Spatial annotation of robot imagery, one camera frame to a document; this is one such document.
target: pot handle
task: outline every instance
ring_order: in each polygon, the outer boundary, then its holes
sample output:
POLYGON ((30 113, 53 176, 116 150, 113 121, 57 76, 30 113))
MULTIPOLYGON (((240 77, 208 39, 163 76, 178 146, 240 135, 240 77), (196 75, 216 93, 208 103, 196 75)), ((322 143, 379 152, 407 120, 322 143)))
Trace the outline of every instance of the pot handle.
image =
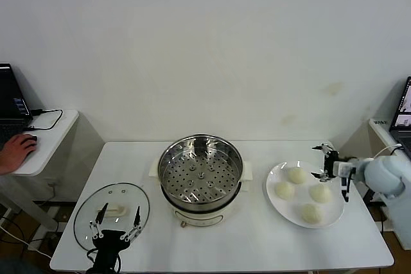
POLYGON ((243 173, 240 182, 252 181, 252 165, 250 162, 243 162, 243 173))
POLYGON ((159 159, 154 160, 152 166, 150 167, 150 172, 148 173, 148 176, 152 178, 159 178, 159 175, 157 173, 157 168, 159 166, 159 159))

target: computer mouse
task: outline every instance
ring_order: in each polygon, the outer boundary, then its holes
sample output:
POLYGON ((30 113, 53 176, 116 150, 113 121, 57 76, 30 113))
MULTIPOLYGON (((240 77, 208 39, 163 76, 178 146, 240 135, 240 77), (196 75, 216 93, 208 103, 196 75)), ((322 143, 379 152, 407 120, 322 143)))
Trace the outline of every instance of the computer mouse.
POLYGON ((26 141, 37 141, 37 136, 31 136, 29 138, 26 138, 21 142, 21 144, 24 144, 26 141))

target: white plate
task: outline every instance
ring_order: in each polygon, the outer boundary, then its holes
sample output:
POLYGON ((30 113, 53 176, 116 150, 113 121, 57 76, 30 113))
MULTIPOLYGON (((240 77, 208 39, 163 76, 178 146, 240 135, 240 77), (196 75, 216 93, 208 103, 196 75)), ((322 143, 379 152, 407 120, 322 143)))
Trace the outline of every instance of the white plate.
POLYGON ((344 199, 341 195, 341 179, 335 178, 332 181, 323 183, 328 185, 332 193, 332 200, 328 203, 318 203, 314 201, 309 193, 309 188, 320 183, 311 173, 321 173, 322 170, 310 163, 300 160, 295 162, 283 162, 276 165, 267 176, 267 194, 272 205, 286 219, 306 228, 325 228, 338 221, 344 212, 344 199), (287 176, 287 169, 292 167, 301 167, 307 173, 306 182, 303 184, 292 183, 287 176), (292 200, 286 201, 277 196, 274 186, 278 182, 287 181, 295 187, 295 195, 292 200), (306 203, 318 205, 323 212, 324 219, 318 224, 309 224, 302 219, 300 207, 306 203))

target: steamed bun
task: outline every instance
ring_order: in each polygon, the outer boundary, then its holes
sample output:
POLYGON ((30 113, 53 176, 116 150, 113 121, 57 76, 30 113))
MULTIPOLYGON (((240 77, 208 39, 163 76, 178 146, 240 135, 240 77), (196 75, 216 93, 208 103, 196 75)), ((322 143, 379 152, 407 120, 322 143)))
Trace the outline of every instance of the steamed bun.
POLYGON ((318 224, 322 221, 322 211, 318 205, 307 203, 301 207, 303 220, 310 224, 318 224))
POLYGON ((288 170, 288 177, 295 184, 303 184, 306 181, 306 173, 301 167, 293 167, 288 170))
POLYGON ((328 186, 324 184, 317 184, 310 187, 310 196, 316 202, 327 203, 331 200, 331 191, 328 186))
POLYGON ((284 200, 291 200, 294 197, 294 186, 290 182, 278 182, 274 186, 275 193, 284 200))

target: stainless steel steamer basket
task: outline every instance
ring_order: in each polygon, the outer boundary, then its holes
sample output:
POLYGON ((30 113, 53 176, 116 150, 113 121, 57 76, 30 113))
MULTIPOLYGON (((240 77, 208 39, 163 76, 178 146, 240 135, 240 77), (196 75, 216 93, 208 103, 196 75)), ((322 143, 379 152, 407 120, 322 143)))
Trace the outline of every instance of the stainless steel steamer basket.
POLYGON ((240 190, 243 161, 228 141, 192 135, 161 155, 157 173, 169 202, 192 213, 208 213, 230 203, 240 190))

